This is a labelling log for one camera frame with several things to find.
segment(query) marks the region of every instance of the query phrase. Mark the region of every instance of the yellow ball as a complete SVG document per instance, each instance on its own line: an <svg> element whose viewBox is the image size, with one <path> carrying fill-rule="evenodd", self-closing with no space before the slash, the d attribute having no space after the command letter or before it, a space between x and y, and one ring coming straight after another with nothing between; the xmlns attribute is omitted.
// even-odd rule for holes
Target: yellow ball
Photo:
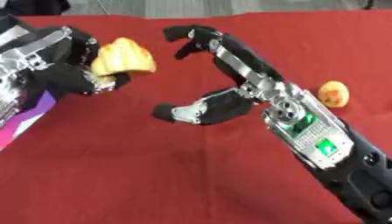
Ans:
<svg viewBox="0 0 392 224"><path fill-rule="evenodd" d="M318 90L318 99L328 108L343 108L349 98L346 85L336 80L326 82Z"/></svg>

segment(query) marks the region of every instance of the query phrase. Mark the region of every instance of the robotic arm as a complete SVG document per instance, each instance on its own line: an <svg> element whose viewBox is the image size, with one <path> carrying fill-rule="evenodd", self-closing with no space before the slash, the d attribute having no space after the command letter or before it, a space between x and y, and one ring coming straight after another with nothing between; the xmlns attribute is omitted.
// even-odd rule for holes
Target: robotic arm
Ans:
<svg viewBox="0 0 392 224"><path fill-rule="evenodd" d="M392 223L392 160L385 153L233 36L199 25L169 27L164 34L170 42L190 39L177 52L179 60L210 52L236 87L212 92L190 106L159 105L155 117L208 125L245 115L255 102L267 102L262 112L267 128L326 189L366 223Z"/></svg>

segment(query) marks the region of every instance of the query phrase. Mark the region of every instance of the cable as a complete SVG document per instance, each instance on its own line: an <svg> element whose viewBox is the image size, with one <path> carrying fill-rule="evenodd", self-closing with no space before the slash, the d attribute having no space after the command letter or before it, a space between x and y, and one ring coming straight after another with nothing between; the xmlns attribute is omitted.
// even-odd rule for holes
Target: cable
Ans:
<svg viewBox="0 0 392 224"><path fill-rule="evenodd" d="M106 9L106 7L103 5L103 3L101 2L101 0L96 0L98 2L98 4L100 5L101 9L103 10L103 12L105 12L106 15L109 15L109 11Z"/></svg>

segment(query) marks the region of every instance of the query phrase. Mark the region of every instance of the table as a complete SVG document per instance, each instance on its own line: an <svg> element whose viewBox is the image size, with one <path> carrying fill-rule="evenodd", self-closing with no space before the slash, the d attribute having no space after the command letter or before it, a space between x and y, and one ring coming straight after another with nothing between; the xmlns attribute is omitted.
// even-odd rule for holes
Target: table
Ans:
<svg viewBox="0 0 392 224"><path fill-rule="evenodd" d="M212 25L253 46L288 80L343 81L334 110L392 155L392 11L256 13L203 19L28 17L73 25L102 43L129 37L154 54L155 74L117 92L70 95L0 153L0 222L360 223L270 134L260 107L211 127L151 117L234 83L207 54L176 61L168 25Z"/></svg>

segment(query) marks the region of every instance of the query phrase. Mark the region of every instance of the black rubber pad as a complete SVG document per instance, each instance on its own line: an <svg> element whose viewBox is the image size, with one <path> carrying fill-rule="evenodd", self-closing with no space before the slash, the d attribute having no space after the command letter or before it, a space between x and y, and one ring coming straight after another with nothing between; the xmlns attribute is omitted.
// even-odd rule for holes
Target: black rubber pad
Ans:
<svg viewBox="0 0 392 224"><path fill-rule="evenodd" d="M174 109L175 107L176 106L168 103L159 104L154 108L154 111L152 112L152 116L154 116L159 120L164 120L169 123L175 123L176 120L174 120L172 116L172 109Z"/></svg>

